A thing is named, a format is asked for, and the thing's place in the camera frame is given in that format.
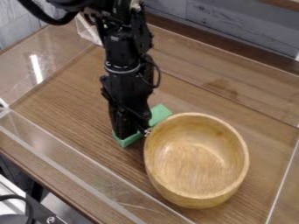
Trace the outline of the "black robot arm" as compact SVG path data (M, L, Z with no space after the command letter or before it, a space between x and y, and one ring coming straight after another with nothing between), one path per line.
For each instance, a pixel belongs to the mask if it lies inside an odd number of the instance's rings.
M65 11L51 17L33 0L16 0L47 24L65 25L79 14L96 26L105 51L107 74L99 80L108 102L112 130L119 139L149 129L148 98L161 83L161 72L148 51L153 34L143 0L45 0Z

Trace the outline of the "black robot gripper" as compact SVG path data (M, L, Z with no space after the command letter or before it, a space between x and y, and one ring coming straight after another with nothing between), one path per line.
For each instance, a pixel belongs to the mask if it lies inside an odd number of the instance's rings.
M100 82L116 137L125 139L136 132L144 135L152 118L147 101L161 82L159 66L151 59L143 59L135 71L109 71L108 75L100 77Z

